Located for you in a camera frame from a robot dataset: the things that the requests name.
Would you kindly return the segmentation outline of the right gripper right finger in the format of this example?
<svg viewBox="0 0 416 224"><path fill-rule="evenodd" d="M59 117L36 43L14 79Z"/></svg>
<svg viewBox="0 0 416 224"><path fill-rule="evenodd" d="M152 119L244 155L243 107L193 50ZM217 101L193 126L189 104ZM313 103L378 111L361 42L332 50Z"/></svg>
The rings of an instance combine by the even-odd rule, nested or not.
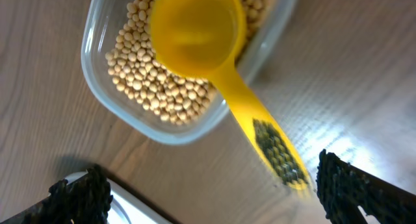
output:
<svg viewBox="0 0 416 224"><path fill-rule="evenodd" d="M322 150L317 172L317 197L331 223L415 223L415 195Z"/></svg>

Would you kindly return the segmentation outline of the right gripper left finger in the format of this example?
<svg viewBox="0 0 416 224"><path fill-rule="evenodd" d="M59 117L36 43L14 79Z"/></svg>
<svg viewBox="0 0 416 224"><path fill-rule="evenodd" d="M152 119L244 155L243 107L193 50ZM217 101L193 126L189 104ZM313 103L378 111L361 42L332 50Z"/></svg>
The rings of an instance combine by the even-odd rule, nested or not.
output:
<svg viewBox="0 0 416 224"><path fill-rule="evenodd" d="M69 182L62 179L49 188L49 196L4 220L13 224L106 224L113 195L99 165Z"/></svg>

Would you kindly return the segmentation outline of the yellow measuring scoop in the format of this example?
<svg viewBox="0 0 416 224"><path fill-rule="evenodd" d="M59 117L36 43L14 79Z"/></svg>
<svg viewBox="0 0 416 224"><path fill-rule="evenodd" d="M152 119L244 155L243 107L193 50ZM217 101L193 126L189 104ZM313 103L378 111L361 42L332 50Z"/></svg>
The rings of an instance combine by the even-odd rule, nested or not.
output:
<svg viewBox="0 0 416 224"><path fill-rule="evenodd" d="M240 0L156 0L150 33L159 62L182 77L206 79L221 93L273 176L298 192L310 188L294 145L236 70L246 39Z"/></svg>

